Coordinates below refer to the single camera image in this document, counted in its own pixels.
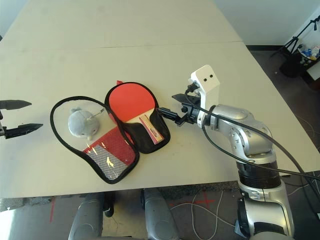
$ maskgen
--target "stuffed toy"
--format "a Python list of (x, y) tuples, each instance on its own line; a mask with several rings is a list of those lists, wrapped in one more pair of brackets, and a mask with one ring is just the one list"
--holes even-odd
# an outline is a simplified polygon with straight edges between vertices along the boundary
[(92, 139), (99, 129), (99, 121), (90, 112), (80, 107), (72, 108), (68, 119), (70, 133), (77, 138)]

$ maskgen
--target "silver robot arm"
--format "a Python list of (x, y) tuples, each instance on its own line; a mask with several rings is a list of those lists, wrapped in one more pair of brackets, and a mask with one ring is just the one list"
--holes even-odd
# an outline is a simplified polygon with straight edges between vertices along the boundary
[[(276, 153), (270, 141), (253, 131), (209, 116), (194, 107), (199, 106), (272, 136), (268, 127), (255, 120), (249, 111), (218, 104), (220, 83), (209, 65), (193, 72), (189, 82), (196, 86), (193, 89), (196, 96), (189, 97), (193, 104), (187, 101), (184, 94), (174, 95), (172, 97), (182, 103), (181, 111), (186, 114), (179, 117), (167, 108), (159, 108), (165, 118), (175, 121), (178, 126), (185, 122), (197, 124), (200, 128), (207, 125), (207, 128), (218, 131), (229, 139), (235, 156), (264, 167), (277, 168)], [(238, 160), (236, 164), (242, 194), (242, 198), (238, 200), (238, 226), (241, 233), (254, 240), (292, 239), (294, 223), (285, 184), (279, 173)]]
[[(254, 127), (271, 136), (268, 127), (255, 120), (245, 109), (217, 105), (213, 111), (245, 125)], [(232, 153), (237, 157), (277, 168), (276, 153), (270, 141), (259, 134), (233, 123), (210, 118), (210, 126), (229, 139)], [(261, 232), (294, 235), (293, 217), (284, 182), (279, 173), (236, 161), (239, 188), (242, 198), (238, 201), (238, 224), (243, 235), (254, 236)]]

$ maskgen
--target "wall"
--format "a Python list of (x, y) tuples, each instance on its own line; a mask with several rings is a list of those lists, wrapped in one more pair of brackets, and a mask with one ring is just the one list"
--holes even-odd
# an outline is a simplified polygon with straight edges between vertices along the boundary
[(0, 35), (3, 37), (27, 0), (0, 0)]
[(246, 45), (283, 45), (319, 0), (213, 0)]

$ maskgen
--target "ping pong paddle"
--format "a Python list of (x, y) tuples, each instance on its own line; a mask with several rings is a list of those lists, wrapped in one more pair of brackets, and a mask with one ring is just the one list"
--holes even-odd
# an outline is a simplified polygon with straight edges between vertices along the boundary
[(150, 115), (155, 110), (156, 103), (151, 93), (143, 86), (136, 83), (117, 86), (109, 96), (109, 106), (122, 122), (142, 124), (153, 144), (164, 140), (150, 122)]

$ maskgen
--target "paddle handle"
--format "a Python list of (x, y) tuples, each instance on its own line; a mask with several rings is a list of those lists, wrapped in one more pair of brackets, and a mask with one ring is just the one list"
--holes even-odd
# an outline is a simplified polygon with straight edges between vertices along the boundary
[(148, 132), (153, 144), (160, 143), (163, 139), (165, 139), (160, 132), (153, 126), (153, 124), (150, 122), (147, 115), (142, 115), (139, 117), (139, 121), (144, 126), (145, 130)]

